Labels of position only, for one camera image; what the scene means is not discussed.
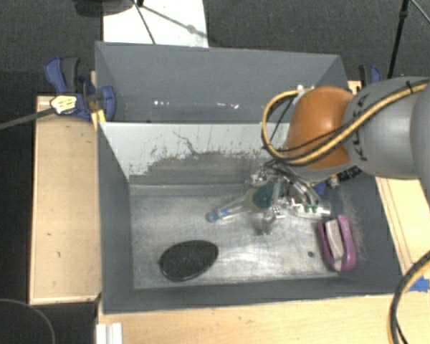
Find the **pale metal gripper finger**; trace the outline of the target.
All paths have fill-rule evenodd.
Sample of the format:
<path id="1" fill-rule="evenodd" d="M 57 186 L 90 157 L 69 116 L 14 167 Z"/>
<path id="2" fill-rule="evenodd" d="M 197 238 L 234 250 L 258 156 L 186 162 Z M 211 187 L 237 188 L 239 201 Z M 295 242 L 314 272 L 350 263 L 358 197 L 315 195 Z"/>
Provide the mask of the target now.
<path id="1" fill-rule="evenodd" d="M 205 219 L 209 223 L 227 221 L 247 211 L 245 197 L 239 197 L 227 204 L 218 206 L 206 213 Z"/>
<path id="2" fill-rule="evenodd" d="M 266 212 L 264 212 L 261 223 L 261 231 L 263 234 L 270 235 L 274 224 L 285 218 L 285 213 L 280 207 L 269 207 Z"/>

